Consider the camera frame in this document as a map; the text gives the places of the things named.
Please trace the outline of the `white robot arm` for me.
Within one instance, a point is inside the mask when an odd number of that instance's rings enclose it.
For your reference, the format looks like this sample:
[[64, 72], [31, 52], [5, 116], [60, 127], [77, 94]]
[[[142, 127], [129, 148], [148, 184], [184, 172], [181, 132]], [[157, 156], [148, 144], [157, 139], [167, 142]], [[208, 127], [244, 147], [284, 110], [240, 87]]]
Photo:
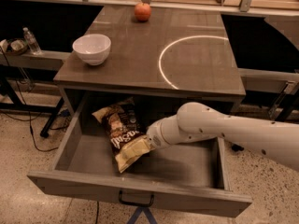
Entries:
[[219, 137], [299, 171], [298, 124], [225, 115], [190, 102], [176, 115], [152, 123], [147, 137], [155, 148]]

